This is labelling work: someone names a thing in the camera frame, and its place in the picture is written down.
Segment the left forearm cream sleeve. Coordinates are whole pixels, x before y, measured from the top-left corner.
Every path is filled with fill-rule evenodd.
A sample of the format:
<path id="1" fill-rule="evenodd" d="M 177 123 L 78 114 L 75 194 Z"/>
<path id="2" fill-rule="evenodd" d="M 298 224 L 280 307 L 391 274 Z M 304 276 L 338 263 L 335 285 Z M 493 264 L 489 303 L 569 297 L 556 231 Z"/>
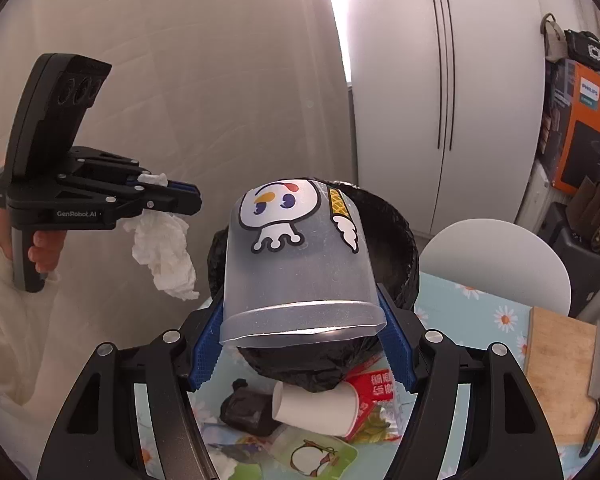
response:
<path id="1" fill-rule="evenodd" d="M 0 445 L 28 474 L 38 470 L 50 430 L 96 344 L 110 292 L 56 269 L 42 292 L 14 284 L 14 256 L 0 247 Z"/>

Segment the person's left hand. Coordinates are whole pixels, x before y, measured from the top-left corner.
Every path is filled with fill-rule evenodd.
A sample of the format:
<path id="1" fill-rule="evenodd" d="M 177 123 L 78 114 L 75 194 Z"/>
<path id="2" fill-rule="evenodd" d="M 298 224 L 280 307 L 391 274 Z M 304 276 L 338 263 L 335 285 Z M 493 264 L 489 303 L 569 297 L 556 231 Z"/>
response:
<path id="1" fill-rule="evenodd" d="M 50 273 L 57 269 L 65 246 L 66 231 L 38 231 L 34 233 L 28 258 L 38 273 Z M 12 259 L 12 226 L 5 209 L 0 208 L 0 247 L 4 255 Z"/>

